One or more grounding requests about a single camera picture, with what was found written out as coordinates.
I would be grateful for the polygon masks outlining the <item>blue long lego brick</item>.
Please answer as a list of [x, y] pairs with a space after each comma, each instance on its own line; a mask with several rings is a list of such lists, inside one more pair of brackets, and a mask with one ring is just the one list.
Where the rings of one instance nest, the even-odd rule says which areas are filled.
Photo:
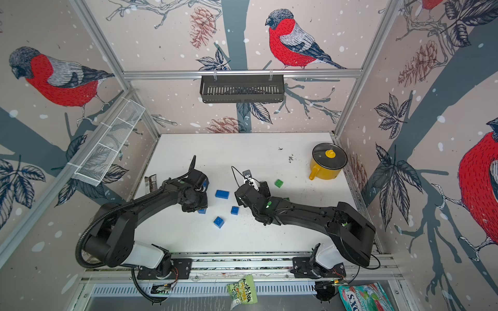
[[229, 198], [230, 193], [226, 190], [216, 190], [215, 197], [227, 200]]

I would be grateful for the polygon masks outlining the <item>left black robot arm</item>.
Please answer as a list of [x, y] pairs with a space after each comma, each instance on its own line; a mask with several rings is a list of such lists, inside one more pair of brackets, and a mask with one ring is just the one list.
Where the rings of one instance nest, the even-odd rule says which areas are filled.
[[106, 203], [76, 244], [75, 259], [87, 269], [145, 267], [168, 275], [171, 255], [166, 249], [135, 240], [135, 230], [164, 209], [180, 205], [185, 213], [208, 207], [209, 180], [194, 168], [178, 178], [168, 179], [158, 190], [123, 205]]

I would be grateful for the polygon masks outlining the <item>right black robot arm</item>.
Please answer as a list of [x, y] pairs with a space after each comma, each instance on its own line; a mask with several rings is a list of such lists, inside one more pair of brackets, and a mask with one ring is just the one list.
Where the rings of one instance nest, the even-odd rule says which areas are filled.
[[271, 196], [267, 183], [255, 188], [249, 182], [235, 192], [239, 206], [249, 208], [263, 225], [295, 225], [328, 236], [342, 258], [362, 268], [370, 265], [376, 228], [346, 202], [314, 207]]

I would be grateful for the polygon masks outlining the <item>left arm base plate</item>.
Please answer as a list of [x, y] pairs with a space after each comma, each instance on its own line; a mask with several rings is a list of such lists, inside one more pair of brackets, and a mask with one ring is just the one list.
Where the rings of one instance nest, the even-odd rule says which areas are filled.
[[142, 281], [187, 280], [189, 279], [193, 260], [188, 258], [167, 259], [157, 268], [140, 267], [137, 279]]

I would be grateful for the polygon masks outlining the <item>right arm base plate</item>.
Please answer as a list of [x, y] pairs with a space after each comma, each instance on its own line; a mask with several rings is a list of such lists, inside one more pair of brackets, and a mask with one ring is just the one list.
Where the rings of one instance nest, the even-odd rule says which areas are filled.
[[314, 263], [310, 257], [293, 257], [293, 267], [290, 273], [295, 278], [305, 279], [322, 279], [322, 278], [336, 278], [344, 279], [346, 271], [344, 265], [339, 263], [332, 269], [323, 268], [317, 263]]

